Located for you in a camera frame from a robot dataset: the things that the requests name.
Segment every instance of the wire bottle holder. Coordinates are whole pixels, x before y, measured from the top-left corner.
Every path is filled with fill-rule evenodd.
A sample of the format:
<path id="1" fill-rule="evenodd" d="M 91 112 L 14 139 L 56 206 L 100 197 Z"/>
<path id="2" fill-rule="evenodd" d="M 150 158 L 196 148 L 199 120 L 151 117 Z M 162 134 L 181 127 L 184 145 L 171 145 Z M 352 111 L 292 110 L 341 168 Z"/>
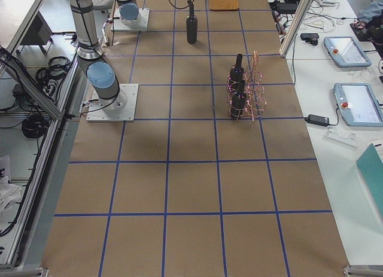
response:
<path id="1" fill-rule="evenodd" d="M 236 120 L 239 120 L 241 117 L 251 117 L 252 121 L 254 121 L 255 118 L 259 118 L 263 114 L 267 103 L 265 97 L 263 96 L 265 88 L 261 84 L 263 76 L 259 71 L 257 71 L 258 61 L 258 52 L 254 51 L 250 60 L 251 69 L 248 66 L 244 72 L 244 80 L 246 83 L 244 92 L 247 97 L 244 108 L 234 108 L 232 106 L 233 95 L 238 88 L 237 84 L 239 82 L 231 80 L 230 75 L 227 76 L 226 89 L 227 103 L 229 104 L 229 117 L 231 116 Z M 232 108 L 237 110 L 236 112 L 238 112 L 238 115 L 233 115 L 233 111 L 231 110 Z"/>

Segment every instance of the blue joint cap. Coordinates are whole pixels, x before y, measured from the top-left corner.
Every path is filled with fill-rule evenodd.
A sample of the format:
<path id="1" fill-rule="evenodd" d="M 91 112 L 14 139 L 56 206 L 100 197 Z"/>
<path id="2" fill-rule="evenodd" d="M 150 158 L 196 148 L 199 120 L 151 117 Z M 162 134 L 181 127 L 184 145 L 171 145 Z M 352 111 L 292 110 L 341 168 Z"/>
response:
<path id="1" fill-rule="evenodd" d="M 115 79 L 112 67 L 104 62 L 91 64 L 86 71 L 86 76 L 90 82 L 99 89 L 109 88 L 113 85 Z"/>
<path id="2" fill-rule="evenodd" d="M 139 8 L 135 3 L 123 4 L 120 7 L 120 15 L 125 20 L 135 20 L 139 14 Z"/>

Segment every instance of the white screen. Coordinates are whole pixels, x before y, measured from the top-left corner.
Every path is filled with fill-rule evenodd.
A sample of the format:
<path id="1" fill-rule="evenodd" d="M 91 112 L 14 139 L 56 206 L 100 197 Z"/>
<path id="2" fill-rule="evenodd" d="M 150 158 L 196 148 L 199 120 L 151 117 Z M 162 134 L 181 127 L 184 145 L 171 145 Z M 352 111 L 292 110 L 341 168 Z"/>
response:
<path id="1" fill-rule="evenodd" d="M 366 86 L 342 86 L 356 122 L 379 123 L 381 119 Z"/>
<path id="2" fill-rule="evenodd" d="M 366 58 L 355 45 L 351 38 L 330 38 L 334 48 L 338 49 L 338 53 L 345 63 L 366 63 Z"/>

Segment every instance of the green folder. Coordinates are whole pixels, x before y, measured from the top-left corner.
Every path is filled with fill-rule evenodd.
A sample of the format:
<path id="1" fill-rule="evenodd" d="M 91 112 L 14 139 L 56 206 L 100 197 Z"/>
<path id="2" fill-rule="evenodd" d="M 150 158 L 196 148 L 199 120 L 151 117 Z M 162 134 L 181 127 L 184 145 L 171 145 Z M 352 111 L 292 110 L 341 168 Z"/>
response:
<path id="1" fill-rule="evenodd" d="M 373 144 L 357 160 L 357 166 L 383 216 L 383 162 Z"/>

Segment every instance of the wooden board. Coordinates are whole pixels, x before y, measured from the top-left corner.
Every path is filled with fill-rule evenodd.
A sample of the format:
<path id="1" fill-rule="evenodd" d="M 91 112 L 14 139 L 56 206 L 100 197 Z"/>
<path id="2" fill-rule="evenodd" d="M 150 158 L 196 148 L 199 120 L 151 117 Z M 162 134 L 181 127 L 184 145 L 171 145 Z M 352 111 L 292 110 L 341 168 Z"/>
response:
<path id="1" fill-rule="evenodd" d="M 238 0 L 209 0 L 209 7 L 212 11 L 237 11 Z"/>

